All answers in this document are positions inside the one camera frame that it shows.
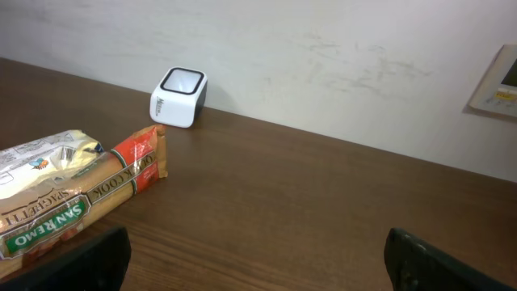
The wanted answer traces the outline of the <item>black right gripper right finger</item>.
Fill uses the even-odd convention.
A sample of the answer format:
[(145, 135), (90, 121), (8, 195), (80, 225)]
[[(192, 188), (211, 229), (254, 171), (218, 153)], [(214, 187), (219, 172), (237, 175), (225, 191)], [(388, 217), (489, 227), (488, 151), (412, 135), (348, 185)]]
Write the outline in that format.
[(397, 291), (516, 291), (400, 228), (389, 231), (384, 261)]

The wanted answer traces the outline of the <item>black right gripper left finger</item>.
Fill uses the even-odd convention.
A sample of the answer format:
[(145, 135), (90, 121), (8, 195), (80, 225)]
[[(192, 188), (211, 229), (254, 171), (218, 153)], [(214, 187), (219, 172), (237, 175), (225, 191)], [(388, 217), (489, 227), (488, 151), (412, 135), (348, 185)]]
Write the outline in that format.
[(124, 227), (1, 284), (1, 291), (118, 291), (132, 248)]

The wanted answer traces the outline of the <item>orange spaghetti package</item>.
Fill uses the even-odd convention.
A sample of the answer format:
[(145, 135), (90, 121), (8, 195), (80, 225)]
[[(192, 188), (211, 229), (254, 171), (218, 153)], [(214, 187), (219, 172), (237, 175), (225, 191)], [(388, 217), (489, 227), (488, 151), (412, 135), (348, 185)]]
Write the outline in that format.
[(13, 272), (167, 177), (166, 129), (133, 133), (65, 179), (1, 198), (1, 276)]

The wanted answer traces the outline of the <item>cream yellow snack bag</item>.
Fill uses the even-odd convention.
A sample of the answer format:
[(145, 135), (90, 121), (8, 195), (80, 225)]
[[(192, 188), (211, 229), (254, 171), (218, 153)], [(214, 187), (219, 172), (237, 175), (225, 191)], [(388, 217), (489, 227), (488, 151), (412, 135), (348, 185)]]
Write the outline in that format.
[(66, 130), (1, 151), (1, 198), (9, 198), (46, 179), (65, 179), (103, 152), (100, 142), (81, 130)]

